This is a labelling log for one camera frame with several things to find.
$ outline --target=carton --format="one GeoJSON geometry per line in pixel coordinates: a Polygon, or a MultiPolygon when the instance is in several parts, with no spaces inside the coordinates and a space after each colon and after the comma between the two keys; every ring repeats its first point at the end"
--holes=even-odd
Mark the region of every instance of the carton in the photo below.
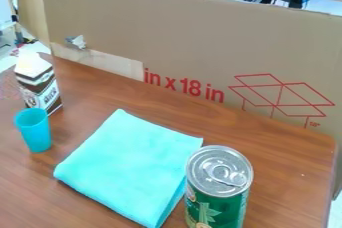
{"type": "Polygon", "coordinates": [[[20,50],[14,72],[26,107],[45,109],[49,115],[62,107],[53,67],[38,53],[20,50]]]}

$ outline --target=green can label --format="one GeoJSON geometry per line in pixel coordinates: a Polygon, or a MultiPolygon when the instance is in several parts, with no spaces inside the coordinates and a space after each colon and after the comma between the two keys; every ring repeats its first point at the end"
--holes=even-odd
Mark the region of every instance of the green can label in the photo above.
{"type": "Polygon", "coordinates": [[[190,184],[185,197],[189,228],[242,228],[248,190],[231,198],[206,195],[190,184]]]}
{"type": "Polygon", "coordinates": [[[224,146],[206,146],[187,165],[189,228],[242,228],[253,179],[249,161],[224,146]]]}

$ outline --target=folded cloth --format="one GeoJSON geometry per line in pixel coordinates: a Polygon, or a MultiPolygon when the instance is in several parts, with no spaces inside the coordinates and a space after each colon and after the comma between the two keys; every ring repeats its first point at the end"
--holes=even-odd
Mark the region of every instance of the folded cloth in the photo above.
{"type": "Polygon", "coordinates": [[[160,227],[184,194],[186,162],[202,142],[119,109],[54,177],[143,226],[160,227]]]}

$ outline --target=white object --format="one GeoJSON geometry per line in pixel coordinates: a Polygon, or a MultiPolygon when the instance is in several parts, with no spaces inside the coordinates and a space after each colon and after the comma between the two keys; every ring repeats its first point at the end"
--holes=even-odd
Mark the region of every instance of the white object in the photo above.
{"type": "Polygon", "coordinates": [[[10,0],[0,0],[0,30],[5,29],[12,24],[12,9],[10,0]]]}

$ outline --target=blue plastic cup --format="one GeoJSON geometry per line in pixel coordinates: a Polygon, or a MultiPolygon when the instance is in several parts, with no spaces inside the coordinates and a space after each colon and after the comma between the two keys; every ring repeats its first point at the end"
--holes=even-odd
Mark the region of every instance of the blue plastic cup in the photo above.
{"type": "Polygon", "coordinates": [[[31,152],[44,152],[51,147],[51,134],[47,112],[28,108],[18,112],[14,123],[31,152]]]}

